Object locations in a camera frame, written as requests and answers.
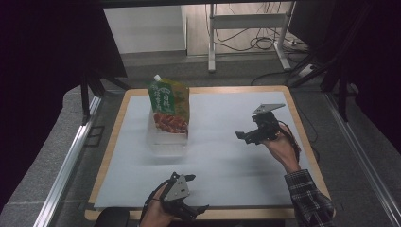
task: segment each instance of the green snack bag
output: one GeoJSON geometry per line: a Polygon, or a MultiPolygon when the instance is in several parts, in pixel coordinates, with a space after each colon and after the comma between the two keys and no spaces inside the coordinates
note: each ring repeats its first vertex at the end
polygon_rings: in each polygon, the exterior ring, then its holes
{"type": "Polygon", "coordinates": [[[188,133],[189,88],[170,79],[155,77],[148,86],[156,128],[171,133],[188,133]]]}

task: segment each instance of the metal rail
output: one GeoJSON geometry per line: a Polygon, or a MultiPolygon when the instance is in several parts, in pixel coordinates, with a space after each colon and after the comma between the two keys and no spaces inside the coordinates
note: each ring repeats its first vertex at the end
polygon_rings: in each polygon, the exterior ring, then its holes
{"type": "MultiPolygon", "coordinates": [[[[97,108],[100,104],[101,98],[95,96],[92,100],[90,106],[90,114],[94,116],[96,114],[97,108]]],[[[61,194],[68,183],[68,179],[71,175],[72,170],[74,169],[75,163],[82,151],[82,147],[84,145],[86,136],[91,129],[94,117],[90,117],[88,123],[86,125],[80,126],[77,132],[76,137],[71,145],[71,148],[68,150],[67,156],[64,159],[64,162],[61,166],[60,172],[57,175],[55,182],[53,183],[52,188],[44,202],[44,206],[42,207],[39,216],[37,217],[35,227],[44,227],[48,226],[50,220],[53,218],[57,205],[59,204],[59,200],[61,194]]]]}
{"type": "Polygon", "coordinates": [[[357,137],[351,129],[351,126],[347,122],[343,121],[342,117],[337,111],[337,103],[333,96],[330,94],[324,94],[324,97],[326,98],[329,108],[331,109],[332,114],[339,124],[340,129],[345,136],[345,139],[347,140],[351,150],[356,156],[360,167],[365,173],[365,176],[368,179],[372,189],[376,193],[377,198],[384,208],[384,211],[392,222],[392,226],[401,226],[401,213],[394,197],[392,196],[387,186],[381,181],[380,176],[375,171],[374,166],[366,155],[362,145],[359,143],[357,137]]]}

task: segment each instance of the clear plastic box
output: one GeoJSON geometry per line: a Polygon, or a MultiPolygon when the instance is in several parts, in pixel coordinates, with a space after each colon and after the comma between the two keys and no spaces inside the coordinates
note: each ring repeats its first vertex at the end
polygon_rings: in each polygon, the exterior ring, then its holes
{"type": "Polygon", "coordinates": [[[147,144],[151,151],[161,156],[181,156],[187,152],[188,134],[170,133],[156,128],[153,111],[148,118],[147,144]]]}

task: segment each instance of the sleeve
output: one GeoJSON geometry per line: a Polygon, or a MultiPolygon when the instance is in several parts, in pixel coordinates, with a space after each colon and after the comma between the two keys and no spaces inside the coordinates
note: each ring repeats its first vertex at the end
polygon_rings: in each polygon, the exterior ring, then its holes
{"type": "Polygon", "coordinates": [[[285,179],[299,226],[335,226],[333,202],[319,191],[307,169],[289,173],[285,179]]]}

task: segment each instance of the hand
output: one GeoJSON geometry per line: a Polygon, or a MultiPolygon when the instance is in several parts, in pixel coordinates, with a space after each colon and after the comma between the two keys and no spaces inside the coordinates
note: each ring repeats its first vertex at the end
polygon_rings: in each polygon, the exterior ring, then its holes
{"type": "Polygon", "coordinates": [[[162,186],[156,194],[154,194],[153,200],[151,200],[148,205],[148,210],[141,221],[140,227],[166,227],[174,219],[174,216],[163,210],[162,204],[159,201],[166,186],[167,184],[162,186]]]}
{"type": "MultiPolygon", "coordinates": [[[[287,127],[283,125],[280,125],[280,127],[289,133],[287,127]]],[[[287,173],[301,170],[295,156],[294,148],[284,134],[279,133],[276,140],[263,140],[261,143],[264,144],[271,155],[283,165],[287,173]]]]}

